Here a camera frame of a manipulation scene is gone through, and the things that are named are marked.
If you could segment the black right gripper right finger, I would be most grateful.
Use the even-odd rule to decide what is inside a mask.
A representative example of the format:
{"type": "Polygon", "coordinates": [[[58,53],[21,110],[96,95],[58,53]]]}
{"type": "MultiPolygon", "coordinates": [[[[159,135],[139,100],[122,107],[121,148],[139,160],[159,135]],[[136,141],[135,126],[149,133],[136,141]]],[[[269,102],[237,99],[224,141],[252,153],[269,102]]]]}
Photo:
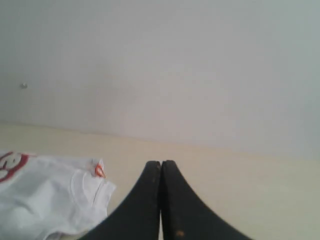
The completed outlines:
{"type": "Polygon", "coordinates": [[[165,240],[248,240],[194,192],[173,160],[162,162],[159,187],[165,240]]]}

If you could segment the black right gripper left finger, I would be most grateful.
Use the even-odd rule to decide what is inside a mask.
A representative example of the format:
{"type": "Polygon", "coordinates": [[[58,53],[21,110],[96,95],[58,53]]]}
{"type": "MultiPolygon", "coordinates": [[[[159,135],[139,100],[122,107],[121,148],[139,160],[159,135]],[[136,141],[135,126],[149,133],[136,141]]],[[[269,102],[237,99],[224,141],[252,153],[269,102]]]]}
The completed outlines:
{"type": "Polygon", "coordinates": [[[148,161],[121,204],[82,240],[157,240],[160,228],[158,193],[161,164],[148,161]]]}

